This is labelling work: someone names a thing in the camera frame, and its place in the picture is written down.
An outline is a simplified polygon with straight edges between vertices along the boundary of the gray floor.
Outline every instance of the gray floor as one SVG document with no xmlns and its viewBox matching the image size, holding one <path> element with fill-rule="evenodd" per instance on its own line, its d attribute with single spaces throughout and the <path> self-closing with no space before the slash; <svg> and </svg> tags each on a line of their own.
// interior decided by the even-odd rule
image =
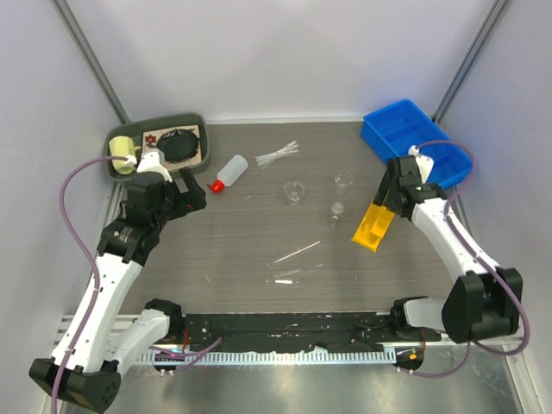
<svg viewBox="0 0 552 414">
<path fill-rule="evenodd" d="M 423 370 L 443 372 L 464 347 L 428 349 Z M 107 414 L 517 414 L 504 358 L 475 349 L 446 379 L 419 379 L 391 366 L 196 367 L 174 377 L 133 367 Z M 64 406 L 63 414 L 88 411 Z"/>
<path fill-rule="evenodd" d="M 203 211 L 169 223 L 122 307 L 139 313 L 151 298 L 181 304 L 188 312 L 292 312 L 388 310 L 413 295 L 445 298 L 451 287 L 444 265 L 424 236 L 405 219 L 395 219 L 379 252 L 351 242 L 385 171 L 359 137 L 358 122 L 211 126 L 212 159 L 197 175 L 204 185 L 234 155 L 249 169 L 221 194 L 209 194 Z M 266 170 L 255 155 L 298 140 L 297 158 Z M 345 196 L 344 222 L 328 225 L 335 171 L 354 173 Z M 287 207 L 281 186 L 298 179 L 305 203 Z M 267 264 L 321 243 L 278 265 Z M 296 271 L 300 283 L 271 285 L 275 274 Z"/>
</svg>

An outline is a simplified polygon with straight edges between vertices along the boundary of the blue bin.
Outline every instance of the blue bin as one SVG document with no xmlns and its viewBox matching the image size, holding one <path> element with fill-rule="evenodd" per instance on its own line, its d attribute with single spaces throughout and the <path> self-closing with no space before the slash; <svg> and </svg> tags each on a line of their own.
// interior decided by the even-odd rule
<svg viewBox="0 0 552 414">
<path fill-rule="evenodd" d="M 410 99 L 366 115 L 361 137 L 386 164 L 390 158 L 408 155 L 412 145 L 450 140 Z M 472 168 L 467 154 L 452 145 L 433 145 L 422 149 L 422 153 L 435 162 L 428 182 L 443 189 L 462 182 Z"/>
</svg>

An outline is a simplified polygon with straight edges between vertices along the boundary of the wooden table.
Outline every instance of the wooden table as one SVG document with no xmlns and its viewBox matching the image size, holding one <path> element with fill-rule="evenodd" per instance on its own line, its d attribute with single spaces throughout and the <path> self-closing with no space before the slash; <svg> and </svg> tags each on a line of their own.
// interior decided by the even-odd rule
<svg viewBox="0 0 552 414">
<path fill-rule="evenodd" d="M 234 154 L 249 169 L 232 187 L 209 193 L 205 210 L 167 224 L 121 313 L 139 313 L 151 298 L 172 300 L 187 312 L 387 311 L 397 298 L 446 298 L 450 277 L 408 220 L 395 218 L 377 254 L 351 242 L 385 170 L 360 129 L 358 122 L 209 127 L 212 158 L 198 183 L 212 183 Z M 256 166 L 255 155 L 292 140 L 300 156 L 266 170 Z M 343 168 L 354 173 L 354 183 L 339 198 L 334 173 Z M 288 207 L 279 191 L 294 179 L 305 185 L 307 198 Z M 344 219 L 330 227 L 329 207 L 339 199 Z M 293 273 L 274 277 L 286 272 Z M 275 279 L 298 283 L 267 283 Z"/>
</svg>

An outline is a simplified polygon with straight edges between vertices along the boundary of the red nozzle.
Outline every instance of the red nozzle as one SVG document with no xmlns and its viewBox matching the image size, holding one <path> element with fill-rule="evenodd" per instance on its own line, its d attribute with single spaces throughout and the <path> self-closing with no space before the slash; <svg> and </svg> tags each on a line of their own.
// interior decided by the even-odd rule
<svg viewBox="0 0 552 414">
<path fill-rule="evenodd" d="M 207 186 L 213 192 L 221 192 L 224 188 L 224 183 L 220 179 L 218 179 L 217 181 L 215 181 L 215 183 L 213 185 L 207 184 Z"/>
</svg>

